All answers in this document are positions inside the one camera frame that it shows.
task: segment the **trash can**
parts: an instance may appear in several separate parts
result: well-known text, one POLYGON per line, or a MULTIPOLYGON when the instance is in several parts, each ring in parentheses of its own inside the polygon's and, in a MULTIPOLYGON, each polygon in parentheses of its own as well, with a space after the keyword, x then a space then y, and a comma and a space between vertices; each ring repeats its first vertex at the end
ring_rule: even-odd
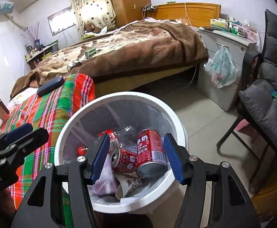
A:
MULTIPOLYGON (((138 133, 151 128, 163 138, 172 133, 176 142, 188 150, 187 133, 174 111, 161 100, 144 93, 119 92, 109 94, 88 103, 77 111, 63 127, 55 148, 54 163, 61 165, 77 158, 77 144, 97 143, 98 133, 131 126, 138 133)), ((178 187, 171 167, 148 188, 136 189, 133 198, 119 202, 115 197, 91 196, 93 209, 104 213, 152 212, 178 187)), ((68 193, 67 182, 63 188, 68 193)))

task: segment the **black case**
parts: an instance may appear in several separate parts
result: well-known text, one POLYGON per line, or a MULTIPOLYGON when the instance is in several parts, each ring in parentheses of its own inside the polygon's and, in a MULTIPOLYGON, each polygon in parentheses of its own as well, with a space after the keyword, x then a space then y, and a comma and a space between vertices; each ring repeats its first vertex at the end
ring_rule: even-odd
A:
POLYGON ((51 81, 47 82, 43 86, 38 88, 37 95, 42 97, 51 91, 61 87, 64 84, 64 78, 62 76, 57 76, 56 78, 52 79, 51 81))

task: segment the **drawer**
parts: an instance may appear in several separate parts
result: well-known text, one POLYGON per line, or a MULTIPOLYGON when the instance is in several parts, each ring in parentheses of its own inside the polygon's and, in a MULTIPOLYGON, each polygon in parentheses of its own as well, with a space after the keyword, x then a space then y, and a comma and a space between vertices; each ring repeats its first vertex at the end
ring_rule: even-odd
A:
POLYGON ((248 47, 208 32, 202 32, 202 39, 207 49, 212 52, 217 52, 221 48, 221 45, 228 46, 232 60, 242 66, 243 58, 245 53, 248 51, 248 47))
MULTIPOLYGON (((214 52, 208 50, 208 55, 210 59, 213 58, 214 54, 215 54, 214 52)), ((242 76, 242 66, 235 62, 233 62, 233 64, 235 65, 235 68, 238 69, 237 78, 235 79, 235 83, 238 85, 240 83, 241 76, 242 76)))
POLYGON ((211 82, 211 77, 204 71, 202 64, 200 65, 197 90, 209 97, 224 111, 228 111, 233 106, 235 96, 237 96, 239 92, 238 85, 235 83, 217 88, 211 82))

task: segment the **window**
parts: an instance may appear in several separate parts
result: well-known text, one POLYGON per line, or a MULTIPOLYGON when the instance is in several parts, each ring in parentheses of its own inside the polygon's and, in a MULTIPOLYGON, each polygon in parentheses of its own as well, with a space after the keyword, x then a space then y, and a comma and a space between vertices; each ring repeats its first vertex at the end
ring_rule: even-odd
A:
POLYGON ((76 18, 72 6, 49 16, 48 21, 53 36, 76 25, 76 18))

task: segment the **curtain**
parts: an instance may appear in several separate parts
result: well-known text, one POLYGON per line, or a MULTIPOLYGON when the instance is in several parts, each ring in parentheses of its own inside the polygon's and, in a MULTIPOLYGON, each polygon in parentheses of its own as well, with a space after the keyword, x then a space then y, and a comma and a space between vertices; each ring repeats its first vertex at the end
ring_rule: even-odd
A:
POLYGON ((111 0, 71 0, 79 34, 83 36, 84 26, 93 22, 95 26, 115 26, 115 12, 111 0))

